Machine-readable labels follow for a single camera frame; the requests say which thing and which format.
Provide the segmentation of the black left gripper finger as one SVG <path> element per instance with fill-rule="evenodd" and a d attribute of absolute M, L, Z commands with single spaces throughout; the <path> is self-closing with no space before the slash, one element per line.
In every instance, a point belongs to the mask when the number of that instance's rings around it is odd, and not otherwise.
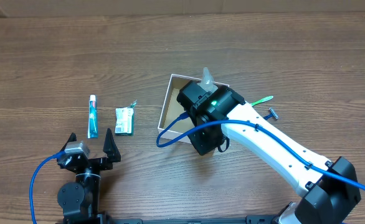
<path fill-rule="evenodd" d="M 77 137 L 75 133 L 71 133 L 70 137 L 68 138 L 67 142 L 64 145 L 64 151 L 70 152 L 73 148 L 73 144 L 77 141 Z"/>
<path fill-rule="evenodd" d="M 103 152 L 107 155 L 107 158 L 109 158 L 111 162 L 121 161 L 121 154 L 115 144 L 113 133 L 110 128 L 107 129 L 105 142 L 103 146 Z"/>

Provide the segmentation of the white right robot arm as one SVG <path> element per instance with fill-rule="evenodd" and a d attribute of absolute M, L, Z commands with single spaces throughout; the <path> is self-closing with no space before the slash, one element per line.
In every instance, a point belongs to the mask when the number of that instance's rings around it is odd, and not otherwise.
<path fill-rule="evenodd" d="M 355 181 L 352 163 L 343 157 L 332 162 L 298 144 L 233 89 L 221 85 L 207 91 L 190 81 L 180 89 L 177 101 L 196 128 L 205 126 L 188 136 L 200 155 L 237 141 L 277 171 L 300 196 L 273 223 L 342 223 L 359 203 L 357 187 L 327 176 L 331 173 Z"/>

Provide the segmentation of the blue disposable razor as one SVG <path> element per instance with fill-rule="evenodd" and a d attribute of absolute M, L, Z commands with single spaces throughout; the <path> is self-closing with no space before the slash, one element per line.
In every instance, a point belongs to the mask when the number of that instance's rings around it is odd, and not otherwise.
<path fill-rule="evenodd" d="M 279 119 L 279 115 L 276 113 L 276 111 L 272 108 L 272 107 L 269 107 L 269 114 L 264 116 L 264 120 L 268 120 L 270 118 L 274 118 L 275 120 L 278 120 Z"/>

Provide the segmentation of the green toothbrush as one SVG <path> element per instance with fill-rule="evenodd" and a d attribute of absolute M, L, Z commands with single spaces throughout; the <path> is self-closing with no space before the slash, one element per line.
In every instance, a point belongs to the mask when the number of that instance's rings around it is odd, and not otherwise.
<path fill-rule="evenodd" d="M 262 99 L 260 99 L 260 100 L 257 100 L 257 101 L 252 102 L 252 103 L 251 103 L 251 106 L 256 106 L 256 105 L 259 105 L 259 104 L 261 104 L 261 103 L 265 103 L 265 102 L 267 102 L 267 101 L 270 101 L 270 100 L 272 100 L 272 99 L 273 99 L 273 96 L 272 96 L 272 95 L 270 95 L 270 96 L 266 96 L 266 97 L 264 97 L 264 98 L 262 98 Z"/>

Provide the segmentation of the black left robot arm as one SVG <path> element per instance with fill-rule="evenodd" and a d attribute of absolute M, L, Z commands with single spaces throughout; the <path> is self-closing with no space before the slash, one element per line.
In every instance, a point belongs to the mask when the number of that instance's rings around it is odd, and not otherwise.
<path fill-rule="evenodd" d="M 72 133 L 60 150 L 57 164 L 75 174 L 75 181 L 61 186 L 57 202 L 63 210 L 63 223 L 113 223 L 112 217 L 99 211 L 100 173 L 113 169 L 121 161 L 111 129 L 107 129 L 103 146 L 105 157 L 89 158 L 90 150 Z"/>

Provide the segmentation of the clear soap pump bottle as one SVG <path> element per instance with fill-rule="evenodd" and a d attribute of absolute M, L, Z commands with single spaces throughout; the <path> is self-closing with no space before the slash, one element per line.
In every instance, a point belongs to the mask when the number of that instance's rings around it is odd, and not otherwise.
<path fill-rule="evenodd" d="M 213 76 L 210 74 L 207 67 L 203 68 L 202 79 L 198 85 L 206 92 L 214 93 L 218 87 L 214 84 Z"/>

